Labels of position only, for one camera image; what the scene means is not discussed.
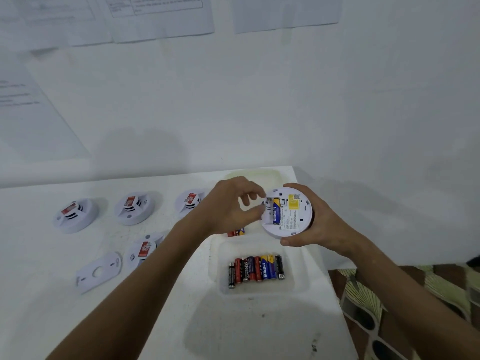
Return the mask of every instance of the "hand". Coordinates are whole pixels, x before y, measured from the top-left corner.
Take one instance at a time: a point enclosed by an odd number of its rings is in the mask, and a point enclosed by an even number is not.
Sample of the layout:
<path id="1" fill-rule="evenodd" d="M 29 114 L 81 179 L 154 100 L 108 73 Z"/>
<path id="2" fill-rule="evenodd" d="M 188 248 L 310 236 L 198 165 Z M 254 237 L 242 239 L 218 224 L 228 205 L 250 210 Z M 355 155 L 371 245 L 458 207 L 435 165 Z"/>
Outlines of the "hand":
<path id="1" fill-rule="evenodd" d="M 244 176 L 221 180 L 186 218 L 196 219 L 208 236 L 239 230 L 260 220 L 265 211 L 263 204 L 243 211 L 239 198 L 245 206 L 250 206 L 250 199 L 256 200 L 258 196 L 267 195 L 262 187 Z"/>
<path id="2" fill-rule="evenodd" d="M 311 227 L 298 235 L 284 237 L 280 240 L 283 246 L 301 247 L 318 244 L 333 250 L 340 255 L 351 257 L 360 242 L 368 240 L 365 236 L 351 228 L 310 188 L 298 183 L 284 184 L 284 187 L 294 188 L 309 199 L 313 208 L 313 223 Z"/>

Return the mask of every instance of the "paper sheet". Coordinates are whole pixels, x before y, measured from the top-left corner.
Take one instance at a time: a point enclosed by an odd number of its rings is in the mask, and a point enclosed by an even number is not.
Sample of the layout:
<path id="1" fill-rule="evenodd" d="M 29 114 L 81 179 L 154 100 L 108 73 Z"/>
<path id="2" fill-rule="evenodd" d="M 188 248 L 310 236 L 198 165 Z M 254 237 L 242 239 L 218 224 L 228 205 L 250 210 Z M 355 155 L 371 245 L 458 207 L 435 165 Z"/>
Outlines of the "paper sheet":
<path id="1" fill-rule="evenodd" d="M 111 41 L 95 0 L 0 0 L 0 45 L 10 51 Z"/>
<path id="2" fill-rule="evenodd" d="M 90 155 L 27 68 L 4 49 L 0 49 L 0 139 L 27 162 Z"/>
<path id="3" fill-rule="evenodd" d="M 235 33 L 340 21 L 342 0 L 232 0 Z"/>
<path id="4" fill-rule="evenodd" d="M 97 0 L 116 43 L 213 33 L 210 0 Z"/>

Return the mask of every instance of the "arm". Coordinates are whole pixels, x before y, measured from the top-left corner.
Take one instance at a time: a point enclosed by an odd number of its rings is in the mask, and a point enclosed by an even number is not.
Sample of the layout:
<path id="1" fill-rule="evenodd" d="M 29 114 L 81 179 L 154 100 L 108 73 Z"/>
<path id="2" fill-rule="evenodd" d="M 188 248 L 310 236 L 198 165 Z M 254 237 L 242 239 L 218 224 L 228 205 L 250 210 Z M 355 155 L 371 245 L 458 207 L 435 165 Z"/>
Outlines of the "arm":
<path id="1" fill-rule="evenodd" d="M 315 212 L 311 228 L 284 237 L 284 246 L 318 244 L 349 258 L 398 322 L 422 359 L 480 359 L 480 333 L 396 266 L 369 239 L 345 223 L 325 201 L 300 184 Z"/>
<path id="2" fill-rule="evenodd" d="M 47 358 L 136 359 L 178 276 L 200 244 L 259 220 L 263 205 L 243 211 L 264 190 L 245 177 L 220 181 L 162 244 L 93 310 Z"/>

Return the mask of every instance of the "translucent plastic container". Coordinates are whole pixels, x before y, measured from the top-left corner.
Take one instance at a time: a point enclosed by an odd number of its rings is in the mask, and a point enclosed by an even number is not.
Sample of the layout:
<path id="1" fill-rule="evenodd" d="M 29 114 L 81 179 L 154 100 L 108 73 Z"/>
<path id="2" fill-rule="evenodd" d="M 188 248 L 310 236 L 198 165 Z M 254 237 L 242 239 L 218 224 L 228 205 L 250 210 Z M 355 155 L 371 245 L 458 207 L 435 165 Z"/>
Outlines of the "translucent plastic container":
<path id="1" fill-rule="evenodd" d="M 260 283 L 249 281 L 229 288 L 229 264 L 235 259 L 248 256 L 281 255 L 285 279 L 269 279 Z M 308 277 L 303 250 L 285 248 L 280 241 L 266 234 L 246 235 L 225 240 L 218 247 L 217 289 L 223 296 L 254 297 L 275 294 L 288 294 L 308 290 Z"/>

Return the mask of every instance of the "patterned fabric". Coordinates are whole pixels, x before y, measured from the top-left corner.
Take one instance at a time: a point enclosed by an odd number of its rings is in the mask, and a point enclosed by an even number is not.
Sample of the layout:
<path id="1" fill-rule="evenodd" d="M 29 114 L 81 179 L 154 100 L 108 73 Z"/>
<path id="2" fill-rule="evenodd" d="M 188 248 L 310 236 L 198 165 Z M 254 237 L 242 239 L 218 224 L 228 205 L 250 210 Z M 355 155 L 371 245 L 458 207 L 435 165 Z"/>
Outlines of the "patterned fabric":
<path id="1" fill-rule="evenodd" d="M 479 260 L 469 261 L 468 265 L 400 268 L 445 306 L 480 330 Z M 328 273 L 360 360 L 420 360 L 359 270 L 330 270 Z"/>

